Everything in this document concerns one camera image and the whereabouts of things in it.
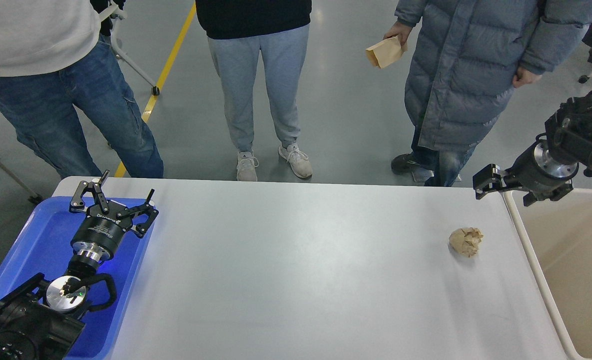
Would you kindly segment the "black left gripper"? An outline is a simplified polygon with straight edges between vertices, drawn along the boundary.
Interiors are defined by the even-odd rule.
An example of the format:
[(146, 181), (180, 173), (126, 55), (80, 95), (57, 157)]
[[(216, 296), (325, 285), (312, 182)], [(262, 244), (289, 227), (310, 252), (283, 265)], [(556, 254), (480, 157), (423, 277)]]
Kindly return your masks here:
[[(95, 262), (112, 260), (129, 231), (142, 239), (159, 214), (151, 202), (154, 189), (150, 189), (141, 205), (126, 207), (113, 200), (107, 201), (101, 186), (109, 173), (106, 170), (100, 178), (79, 182), (69, 203), (70, 213), (85, 214), (81, 226), (70, 241), (73, 253)], [(94, 199), (93, 206), (86, 207), (82, 199), (87, 193)]]

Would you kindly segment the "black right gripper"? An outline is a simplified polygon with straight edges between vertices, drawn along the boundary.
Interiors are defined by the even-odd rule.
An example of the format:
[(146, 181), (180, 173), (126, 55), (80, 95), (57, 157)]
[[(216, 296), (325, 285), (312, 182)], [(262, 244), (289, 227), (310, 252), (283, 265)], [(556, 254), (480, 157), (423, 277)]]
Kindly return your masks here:
[(572, 178), (579, 171), (579, 163), (565, 164), (553, 158), (546, 141), (529, 146), (508, 170), (491, 163), (473, 176), (476, 200), (489, 193), (509, 190), (525, 191), (524, 207), (545, 201), (555, 202), (573, 189)]

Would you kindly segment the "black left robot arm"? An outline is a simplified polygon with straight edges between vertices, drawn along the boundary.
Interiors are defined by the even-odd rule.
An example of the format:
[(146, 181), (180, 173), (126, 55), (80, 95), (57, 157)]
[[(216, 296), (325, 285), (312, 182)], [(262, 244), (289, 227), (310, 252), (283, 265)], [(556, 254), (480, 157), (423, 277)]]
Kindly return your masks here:
[(0, 266), (0, 360), (101, 360), (117, 339), (159, 212), (107, 178), (35, 208)]

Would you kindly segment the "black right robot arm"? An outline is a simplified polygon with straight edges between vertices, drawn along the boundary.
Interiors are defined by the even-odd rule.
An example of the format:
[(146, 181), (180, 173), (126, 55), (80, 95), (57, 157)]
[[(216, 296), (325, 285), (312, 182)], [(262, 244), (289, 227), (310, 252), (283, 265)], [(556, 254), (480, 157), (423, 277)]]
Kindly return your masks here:
[(489, 164), (473, 177), (476, 199), (494, 192), (524, 191), (525, 207), (550, 200), (559, 201), (573, 189), (579, 166), (592, 177), (592, 90), (560, 105), (539, 134), (513, 163), (501, 170)]

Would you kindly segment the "left hand of coat person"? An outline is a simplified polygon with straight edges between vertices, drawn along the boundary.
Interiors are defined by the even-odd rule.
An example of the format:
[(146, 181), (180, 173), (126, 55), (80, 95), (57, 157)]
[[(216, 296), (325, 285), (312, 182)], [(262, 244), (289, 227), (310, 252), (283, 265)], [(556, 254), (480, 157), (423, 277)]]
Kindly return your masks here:
[(519, 66), (515, 75), (513, 75), (511, 84), (514, 88), (518, 89), (524, 85), (536, 84), (540, 79), (542, 79), (542, 76), (542, 74), (535, 74), (523, 66)]

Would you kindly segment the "right hand holding bag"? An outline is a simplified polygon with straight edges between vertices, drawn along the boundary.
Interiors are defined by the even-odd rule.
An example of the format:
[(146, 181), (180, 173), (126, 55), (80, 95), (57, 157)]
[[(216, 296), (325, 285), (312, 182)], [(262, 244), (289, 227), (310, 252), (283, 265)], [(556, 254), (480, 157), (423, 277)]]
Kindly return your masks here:
[(394, 25), (383, 35), (383, 40), (396, 38), (401, 48), (405, 49), (408, 38), (414, 27), (405, 25), (401, 22), (395, 22)]

